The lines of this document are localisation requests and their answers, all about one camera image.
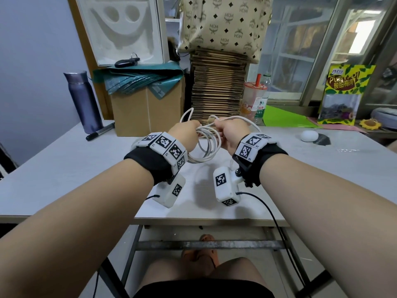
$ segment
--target snack package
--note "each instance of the snack package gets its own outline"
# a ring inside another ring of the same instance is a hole
[[[361,97],[375,65],[334,65],[325,83],[319,124],[354,125]]]

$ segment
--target hand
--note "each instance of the hand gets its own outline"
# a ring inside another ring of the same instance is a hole
[[[177,139],[186,148],[187,152],[195,149],[199,142],[199,137],[196,133],[196,128],[201,124],[197,120],[190,120],[186,122],[179,122],[174,125],[168,133]]]
[[[247,123],[242,119],[216,119],[214,123],[217,131],[221,134],[221,147],[227,150],[231,156],[236,151],[241,139],[251,133]]]

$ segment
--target sunflower decoration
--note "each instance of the sunflower decoration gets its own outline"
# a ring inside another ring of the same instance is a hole
[[[360,121],[360,125],[367,129],[367,130],[377,130],[378,128],[380,128],[382,126],[382,124],[380,122],[378,122],[375,119],[363,119]]]

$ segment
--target black wrist strap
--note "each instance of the black wrist strap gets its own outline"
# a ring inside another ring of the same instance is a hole
[[[150,171],[153,176],[154,184],[172,179],[171,164],[164,157],[149,147],[137,147],[130,151],[125,157],[136,161],[143,168]]]
[[[261,172],[263,164],[271,156],[277,154],[288,155],[285,150],[281,149],[276,143],[273,143],[267,144],[262,149],[260,149],[253,163],[250,163],[247,160],[239,157],[239,161],[245,167],[249,167],[249,169],[247,170],[240,165],[241,176],[244,178],[245,185],[247,187],[252,187],[252,184],[255,184],[256,186],[259,186],[261,184],[261,181],[259,180],[259,173]]]

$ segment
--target cardboard box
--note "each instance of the cardboard box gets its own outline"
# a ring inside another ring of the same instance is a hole
[[[152,132],[168,131],[183,114],[185,78],[161,100],[147,87],[131,95],[114,93],[111,100],[117,136],[142,137]]]

